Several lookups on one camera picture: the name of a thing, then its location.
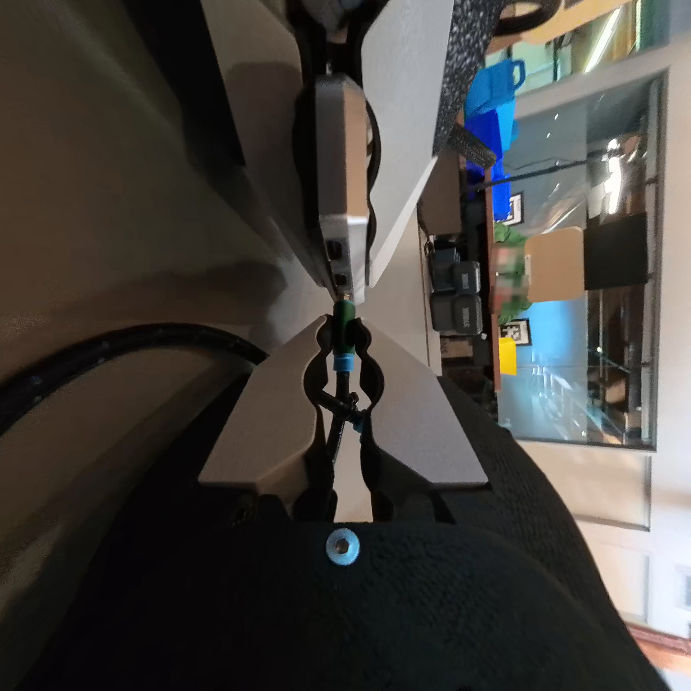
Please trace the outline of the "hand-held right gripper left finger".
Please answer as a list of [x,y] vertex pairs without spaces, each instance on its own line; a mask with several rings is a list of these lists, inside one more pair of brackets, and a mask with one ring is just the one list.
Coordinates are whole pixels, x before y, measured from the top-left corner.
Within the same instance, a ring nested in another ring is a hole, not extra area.
[[328,385],[331,317],[321,315],[254,368],[198,481],[273,495],[293,511],[328,501],[333,461],[318,397]]

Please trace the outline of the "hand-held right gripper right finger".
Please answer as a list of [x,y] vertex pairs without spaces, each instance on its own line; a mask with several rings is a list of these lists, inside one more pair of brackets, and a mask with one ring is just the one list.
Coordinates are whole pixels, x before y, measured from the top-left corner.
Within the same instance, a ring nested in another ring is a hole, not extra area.
[[361,424],[361,472],[373,497],[406,500],[488,488],[476,452],[436,374],[366,320],[351,337],[369,399]]

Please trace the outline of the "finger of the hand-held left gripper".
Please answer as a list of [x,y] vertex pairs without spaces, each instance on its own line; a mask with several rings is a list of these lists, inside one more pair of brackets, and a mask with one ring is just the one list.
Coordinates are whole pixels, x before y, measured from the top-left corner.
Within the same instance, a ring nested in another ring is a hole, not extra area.
[[362,88],[376,120],[379,167],[367,286],[381,278],[437,161],[433,154],[453,1],[389,1],[361,43]]
[[310,238],[294,163],[295,104],[303,90],[297,39],[265,1],[201,1],[231,115],[244,174],[265,215],[320,288],[325,259]]

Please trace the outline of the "silver multiport adapter hub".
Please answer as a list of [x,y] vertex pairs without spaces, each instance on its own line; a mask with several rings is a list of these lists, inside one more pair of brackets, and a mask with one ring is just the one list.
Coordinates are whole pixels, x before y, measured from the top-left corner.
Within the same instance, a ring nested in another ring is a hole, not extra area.
[[344,74],[315,83],[316,168],[319,227],[337,294],[356,306],[366,294],[366,99]]

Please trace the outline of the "light blue storage bin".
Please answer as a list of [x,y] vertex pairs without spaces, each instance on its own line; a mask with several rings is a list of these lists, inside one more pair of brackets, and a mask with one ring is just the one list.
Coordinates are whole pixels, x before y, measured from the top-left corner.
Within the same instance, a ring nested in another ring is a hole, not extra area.
[[506,59],[481,69],[471,83],[464,104],[465,119],[480,116],[513,101],[527,77],[523,59]]

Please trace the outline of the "dark blue storage bin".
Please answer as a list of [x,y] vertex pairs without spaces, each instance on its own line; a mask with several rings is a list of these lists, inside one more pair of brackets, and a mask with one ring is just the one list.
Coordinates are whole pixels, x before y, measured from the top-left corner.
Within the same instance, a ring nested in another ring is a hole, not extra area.
[[497,160],[501,160],[518,136],[518,126],[514,123],[515,102],[510,101],[470,117],[465,127],[495,153]]
[[[479,165],[466,162],[467,177],[470,185],[477,185],[486,182],[486,171],[481,169]],[[505,182],[509,177],[505,174],[503,159],[498,159],[492,166],[491,181],[501,182],[500,185],[491,187],[493,218],[496,222],[505,221],[511,212],[511,183]]]

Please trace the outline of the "long desk with black legs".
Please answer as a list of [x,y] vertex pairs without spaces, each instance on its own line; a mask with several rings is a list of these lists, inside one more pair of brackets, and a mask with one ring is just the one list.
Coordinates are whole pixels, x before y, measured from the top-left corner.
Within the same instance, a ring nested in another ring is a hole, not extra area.
[[491,169],[488,168],[484,173],[485,187],[482,190],[484,211],[485,211],[485,240],[484,249],[486,250],[485,268],[487,269],[487,341],[490,351],[490,370],[491,374],[488,378],[491,379],[495,393],[499,393],[501,389],[501,373],[500,373],[500,353],[499,353],[499,325],[498,316],[494,313],[493,294],[496,286],[496,269],[493,263],[493,250],[495,245],[495,222],[493,213],[493,196],[492,196],[492,175]]

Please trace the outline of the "black hard case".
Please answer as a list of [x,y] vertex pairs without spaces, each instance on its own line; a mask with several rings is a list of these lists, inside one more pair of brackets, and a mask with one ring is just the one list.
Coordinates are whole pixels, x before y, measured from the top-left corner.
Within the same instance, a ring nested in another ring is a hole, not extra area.
[[434,331],[476,336],[482,332],[482,304],[477,294],[434,293],[430,296]]
[[480,266],[477,261],[463,260],[455,248],[434,250],[428,255],[432,292],[458,295],[479,294]]

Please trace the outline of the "black stand pole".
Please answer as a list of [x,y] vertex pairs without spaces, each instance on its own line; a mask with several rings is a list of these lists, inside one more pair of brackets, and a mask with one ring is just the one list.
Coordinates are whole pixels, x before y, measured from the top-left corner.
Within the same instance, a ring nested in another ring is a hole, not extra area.
[[511,184],[514,182],[522,182],[523,180],[530,180],[535,177],[543,177],[543,176],[548,176],[557,172],[561,171],[567,171],[571,170],[574,168],[580,168],[580,167],[586,167],[589,163],[595,162],[595,161],[601,161],[601,162],[607,162],[613,158],[631,158],[635,154],[639,154],[640,150],[639,148],[635,148],[630,152],[625,151],[623,148],[619,147],[617,149],[612,149],[612,150],[598,150],[598,151],[593,151],[590,153],[585,159],[582,160],[575,160],[572,162],[568,163],[555,163],[549,167],[545,168],[540,168],[536,170],[532,170],[530,172],[522,173],[522,174],[517,174],[517,175],[510,175],[507,176],[501,180],[489,180],[485,182],[478,183],[476,185],[471,185],[468,186],[465,190],[466,193],[474,193],[474,192],[479,192],[479,191],[484,191],[487,189],[491,189],[496,186],[504,185],[504,184]]

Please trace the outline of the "white door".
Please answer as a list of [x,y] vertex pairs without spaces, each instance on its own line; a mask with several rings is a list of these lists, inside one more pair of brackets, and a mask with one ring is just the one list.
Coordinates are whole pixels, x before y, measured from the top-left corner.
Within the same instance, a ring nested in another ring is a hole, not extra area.
[[583,534],[610,599],[629,622],[647,625],[650,609],[650,555]]
[[652,455],[619,447],[520,440],[576,520],[649,532]]

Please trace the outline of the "wooden post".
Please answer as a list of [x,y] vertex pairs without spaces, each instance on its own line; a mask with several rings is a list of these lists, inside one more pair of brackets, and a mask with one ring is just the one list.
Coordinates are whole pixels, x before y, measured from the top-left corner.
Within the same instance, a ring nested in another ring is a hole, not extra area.
[[688,638],[673,636],[635,623],[626,623],[626,628],[653,666],[690,676]]

